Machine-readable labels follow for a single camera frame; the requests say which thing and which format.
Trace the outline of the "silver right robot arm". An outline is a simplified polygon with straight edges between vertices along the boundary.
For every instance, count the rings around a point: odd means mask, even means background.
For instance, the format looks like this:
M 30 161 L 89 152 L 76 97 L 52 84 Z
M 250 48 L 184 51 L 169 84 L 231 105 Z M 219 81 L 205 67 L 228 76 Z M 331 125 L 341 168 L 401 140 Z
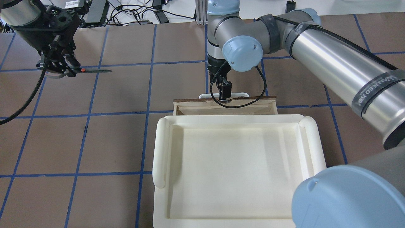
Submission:
M 327 168 L 304 180 L 292 198 L 297 228 L 404 227 L 404 70 L 324 29 L 314 9 L 252 23 L 238 0 L 207 2 L 208 70 L 220 100 L 231 96 L 230 69 L 256 68 L 285 50 L 383 136 L 384 151 Z

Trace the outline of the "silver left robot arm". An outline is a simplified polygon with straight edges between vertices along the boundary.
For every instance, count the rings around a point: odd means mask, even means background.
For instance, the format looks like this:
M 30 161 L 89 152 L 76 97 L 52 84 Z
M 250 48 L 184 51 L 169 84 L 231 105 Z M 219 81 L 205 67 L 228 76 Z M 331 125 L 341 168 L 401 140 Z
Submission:
M 59 74 L 60 78 L 85 72 L 74 53 L 73 37 L 81 23 L 75 11 L 44 5 L 39 0 L 6 0 L 1 17 L 38 52 L 38 69 Z

